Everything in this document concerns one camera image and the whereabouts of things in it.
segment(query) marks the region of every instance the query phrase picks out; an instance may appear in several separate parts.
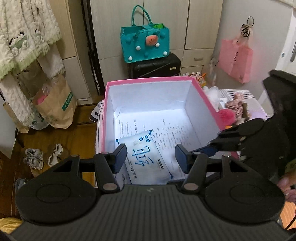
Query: ribbed black surface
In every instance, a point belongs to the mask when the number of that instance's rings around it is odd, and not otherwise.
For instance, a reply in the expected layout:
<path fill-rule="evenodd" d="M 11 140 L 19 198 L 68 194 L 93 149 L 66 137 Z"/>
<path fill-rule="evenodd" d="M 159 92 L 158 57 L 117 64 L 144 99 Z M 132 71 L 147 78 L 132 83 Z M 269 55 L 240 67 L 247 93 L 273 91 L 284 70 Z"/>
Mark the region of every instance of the ribbed black surface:
<path fill-rule="evenodd" d="M 52 227 L 24 222 L 11 235 L 17 241 L 284 241 L 289 236 L 275 222 L 227 223 L 209 213 L 197 196 L 181 194 L 173 185 L 126 185 L 117 194 L 103 195 L 79 220 Z"/>

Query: pair of shoes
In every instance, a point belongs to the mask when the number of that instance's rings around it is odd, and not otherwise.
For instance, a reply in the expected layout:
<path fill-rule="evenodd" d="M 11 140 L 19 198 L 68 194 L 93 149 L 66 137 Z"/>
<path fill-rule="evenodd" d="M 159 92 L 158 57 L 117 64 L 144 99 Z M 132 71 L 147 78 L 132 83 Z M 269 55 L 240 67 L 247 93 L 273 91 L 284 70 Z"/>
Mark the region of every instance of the pair of shoes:
<path fill-rule="evenodd" d="M 55 144 L 54 150 L 52 154 L 47 159 L 47 164 L 52 167 L 59 162 L 58 156 L 60 156 L 63 152 L 63 147 L 61 144 Z"/>
<path fill-rule="evenodd" d="M 24 163 L 27 163 L 31 168 L 35 168 L 37 170 L 41 170 L 43 168 L 43 155 L 44 152 L 39 149 L 28 148 L 25 150 L 25 154 L 27 155 L 24 158 Z"/>

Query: teal tote bag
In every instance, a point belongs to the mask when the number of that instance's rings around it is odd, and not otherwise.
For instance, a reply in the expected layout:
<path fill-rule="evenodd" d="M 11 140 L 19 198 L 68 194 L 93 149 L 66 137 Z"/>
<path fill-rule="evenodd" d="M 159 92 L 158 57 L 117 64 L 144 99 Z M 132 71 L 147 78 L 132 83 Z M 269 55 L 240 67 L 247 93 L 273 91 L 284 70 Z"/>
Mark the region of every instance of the teal tote bag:
<path fill-rule="evenodd" d="M 133 16 L 137 7 L 140 7 L 147 15 L 148 25 L 135 25 Z M 163 23 L 153 24 L 147 11 L 140 5 L 133 8 L 132 23 L 130 27 L 122 27 L 120 33 L 125 62 L 133 63 L 169 55 L 170 30 Z"/>

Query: teal bag handle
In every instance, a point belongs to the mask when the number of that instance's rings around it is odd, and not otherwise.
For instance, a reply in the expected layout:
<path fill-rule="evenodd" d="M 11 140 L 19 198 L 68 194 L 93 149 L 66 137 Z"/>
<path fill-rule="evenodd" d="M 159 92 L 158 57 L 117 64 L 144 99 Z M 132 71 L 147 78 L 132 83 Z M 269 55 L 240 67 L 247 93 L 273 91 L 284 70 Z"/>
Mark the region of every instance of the teal bag handle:
<path fill-rule="evenodd" d="M 135 37 L 138 37 L 139 34 L 146 33 L 146 32 L 154 32 L 155 35 L 159 35 L 160 30 L 157 28 L 142 29 L 142 30 L 139 30 L 138 32 L 136 32 Z"/>
<path fill-rule="evenodd" d="M 149 14 L 147 13 L 147 11 L 142 6 L 136 5 L 136 6 L 134 6 L 133 11 L 131 13 L 131 19 L 132 19 L 132 22 L 133 22 L 132 26 L 135 26 L 135 20 L 133 19 L 133 15 L 135 14 L 135 10 L 136 10 L 137 7 L 140 7 L 144 11 L 144 13 L 146 14 L 146 16 L 148 17 L 149 25 L 152 25 L 153 23 L 151 22 L 151 18 L 149 16 Z"/>

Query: green label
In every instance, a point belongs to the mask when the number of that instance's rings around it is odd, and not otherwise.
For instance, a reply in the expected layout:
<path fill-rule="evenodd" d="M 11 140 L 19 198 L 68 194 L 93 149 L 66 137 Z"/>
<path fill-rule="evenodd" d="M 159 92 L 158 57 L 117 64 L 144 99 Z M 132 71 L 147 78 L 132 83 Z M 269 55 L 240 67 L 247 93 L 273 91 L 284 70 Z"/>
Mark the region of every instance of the green label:
<path fill-rule="evenodd" d="M 68 105 L 70 104 L 70 101 L 72 100 L 73 97 L 73 93 L 72 91 L 70 92 L 70 94 L 68 95 L 68 98 L 66 99 L 64 105 L 62 106 L 63 111 L 65 111 L 68 107 Z"/>

